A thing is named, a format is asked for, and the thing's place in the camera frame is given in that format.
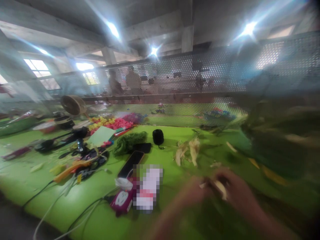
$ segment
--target black phone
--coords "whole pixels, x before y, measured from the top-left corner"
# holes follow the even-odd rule
[[[137,144],[133,145],[133,149],[127,153],[132,154],[134,151],[149,153],[151,150],[151,146],[152,146],[151,143],[137,143]]]
[[[133,167],[135,164],[139,164],[144,156],[143,152],[134,151],[125,165],[122,167],[120,172],[118,173],[118,178],[127,178],[130,177],[133,173]]]

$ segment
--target round fan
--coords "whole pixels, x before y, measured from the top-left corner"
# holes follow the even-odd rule
[[[87,107],[85,102],[77,95],[65,95],[61,98],[61,105],[64,110],[72,115],[84,114],[88,119]]]

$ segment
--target black yarn ball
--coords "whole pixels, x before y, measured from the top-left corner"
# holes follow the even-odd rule
[[[164,142],[163,132],[160,129],[156,129],[152,132],[153,142],[155,145],[161,145]]]

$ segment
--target perforated metal screen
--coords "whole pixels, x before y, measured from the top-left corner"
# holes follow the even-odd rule
[[[46,82],[54,99],[84,98],[92,116],[139,113],[145,124],[219,125],[248,111],[239,106],[239,94],[263,98],[320,89],[319,46],[319,32],[312,32],[36,81]]]

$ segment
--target green table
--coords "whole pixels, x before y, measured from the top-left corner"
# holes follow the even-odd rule
[[[165,137],[163,146],[175,146],[177,141],[188,140],[193,132],[191,128],[163,127],[163,126],[138,126],[134,132],[146,131],[147,142],[153,143],[152,131],[162,129]],[[63,134],[63,131],[43,135],[39,131],[24,131],[0,138],[0,155],[6,155],[11,150],[5,146],[11,144],[15,148],[22,147],[36,139],[50,139]],[[160,198],[152,214],[137,214],[132,209],[127,215],[116,218],[115,212],[106,202],[102,202],[93,212],[86,224],[70,234],[75,240],[88,239],[141,239],[141,235],[150,227],[160,214],[161,210],[172,200],[179,191],[181,184],[191,175],[211,175],[210,165],[214,160],[230,167],[231,170],[243,177],[253,187],[268,196],[280,198],[288,204],[298,208],[307,216],[311,216],[319,195],[303,181],[295,182],[290,187],[282,187],[266,179],[247,158],[239,156],[230,158],[230,149],[225,142],[232,139],[237,141],[238,134],[229,132],[216,137],[203,132],[200,138],[200,154],[198,157],[199,168],[185,161],[178,167],[172,161],[176,148],[167,147],[164,150],[153,146],[151,152],[146,154],[144,164],[160,164],[164,169],[163,185],[160,189]],[[11,161],[0,161],[0,190],[12,202],[23,205],[30,197],[35,195],[48,182],[53,179],[49,172],[59,161],[58,156],[66,152],[66,146],[52,154],[42,155],[32,150],[25,156]],[[75,185],[69,194],[62,196],[48,214],[46,222],[66,232],[70,224],[94,200],[102,197],[115,187],[114,179],[127,160],[128,155],[115,157],[112,153],[108,162],[101,167],[109,171],[98,171],[86,181]],[[30,169],[40,163],[45,163],[41,170],[30,173]],[[26,211],[36,217],[42,218],[49,206],[54,202],[64,188],[65,182],[52,184],[43,193],[31,201]],[[248,226],[237,213],[227,204],[219,200],[208,200],[201,206],[195,206],[186,212],[179,225],[179,238],[184,239],[255,239],[256,233]]]

